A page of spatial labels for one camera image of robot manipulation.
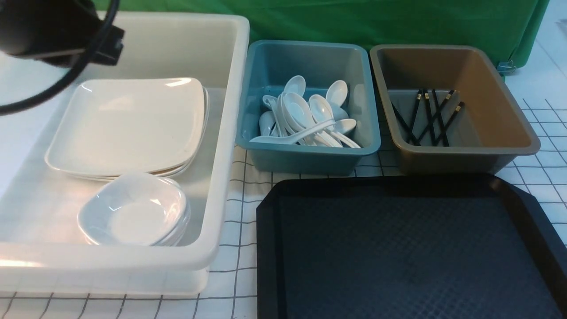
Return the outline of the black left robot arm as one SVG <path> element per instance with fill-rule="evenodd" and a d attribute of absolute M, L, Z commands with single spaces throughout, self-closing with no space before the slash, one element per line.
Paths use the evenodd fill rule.
<path fill-rule="evenodd" d="M 19 59 L 72 67 L 102 26 L 91 0 L 3 0 L 0 48 Z"/>

